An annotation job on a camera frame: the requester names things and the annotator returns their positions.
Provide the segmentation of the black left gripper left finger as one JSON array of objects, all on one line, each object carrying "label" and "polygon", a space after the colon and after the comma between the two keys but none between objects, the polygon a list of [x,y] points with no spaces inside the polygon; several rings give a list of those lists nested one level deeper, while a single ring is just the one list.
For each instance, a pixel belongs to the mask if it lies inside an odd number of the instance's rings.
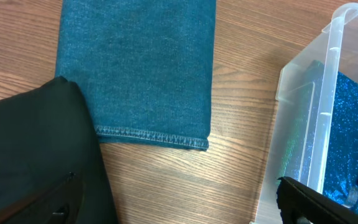
[{"label": "black left gripper left finger", "polygon": [[76,223],[83,199],[82,176],[69,173],[54,184],[0,209],[0,224]]}]

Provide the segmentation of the blue green sequin garment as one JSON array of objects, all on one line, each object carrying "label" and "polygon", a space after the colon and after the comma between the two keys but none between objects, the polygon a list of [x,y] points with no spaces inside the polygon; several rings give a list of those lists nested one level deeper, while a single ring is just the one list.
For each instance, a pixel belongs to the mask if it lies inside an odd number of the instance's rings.
[{"label": "blue green sequin garment", "polygon": [[[309,179],[324,64],[314,60],[291,91],[284,113],[285,150],[279,176],[306,184]],[[358,214],[358,84],[338,73],[323,195]]]}]

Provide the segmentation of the black cloth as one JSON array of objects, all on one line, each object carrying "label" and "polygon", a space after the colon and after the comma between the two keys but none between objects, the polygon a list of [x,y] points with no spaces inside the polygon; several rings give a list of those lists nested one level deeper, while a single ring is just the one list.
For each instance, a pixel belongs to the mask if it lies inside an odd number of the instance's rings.
[{"label": "black cloth", "polygon": [[117,223],[98,137],[79,86],[58,77],[0,100],[0,209],[70,173],[85,185],[78,223]]}]

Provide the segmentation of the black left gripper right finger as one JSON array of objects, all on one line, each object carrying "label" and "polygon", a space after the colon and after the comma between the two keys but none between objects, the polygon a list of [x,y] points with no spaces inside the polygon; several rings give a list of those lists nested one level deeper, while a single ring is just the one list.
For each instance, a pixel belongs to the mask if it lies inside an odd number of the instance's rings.
[{"label": "black left gripper right finger", "polygon": [[279,178],[277,206],[283,224],[358,224],[358,214],[291,177]]}]

